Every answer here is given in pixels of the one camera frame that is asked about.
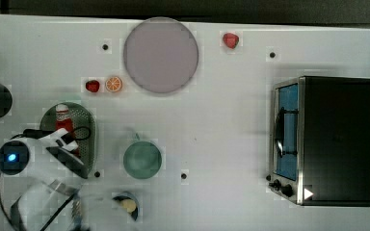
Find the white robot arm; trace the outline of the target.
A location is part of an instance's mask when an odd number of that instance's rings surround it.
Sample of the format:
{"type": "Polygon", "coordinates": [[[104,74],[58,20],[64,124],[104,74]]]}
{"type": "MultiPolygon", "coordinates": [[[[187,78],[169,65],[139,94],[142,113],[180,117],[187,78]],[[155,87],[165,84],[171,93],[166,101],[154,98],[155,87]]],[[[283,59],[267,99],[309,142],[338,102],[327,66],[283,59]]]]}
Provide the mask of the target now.
{"type": "Polygon", "coordinates": [[[0,175],[36,182],[11,206],[7,221],[15,231],[43,231],[60,213],[50,203],[60,197],[64,205],[78,193],[88,170],[73,152],[77,139],[64,129],[26,129],[0,147],[0,175]]]}

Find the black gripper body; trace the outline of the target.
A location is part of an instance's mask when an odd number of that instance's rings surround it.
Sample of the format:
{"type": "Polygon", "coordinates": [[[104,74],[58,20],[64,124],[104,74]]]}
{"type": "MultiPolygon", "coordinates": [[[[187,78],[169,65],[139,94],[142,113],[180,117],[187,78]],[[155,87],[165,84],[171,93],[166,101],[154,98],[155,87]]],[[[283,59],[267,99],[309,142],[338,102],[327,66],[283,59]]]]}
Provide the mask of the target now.
{"type": "Polygon", "coordinates": [[[84,163],[62,147],[47,147],[46,150],[70,171],[83,179],[88,178],[88,170],[84,163]]]}

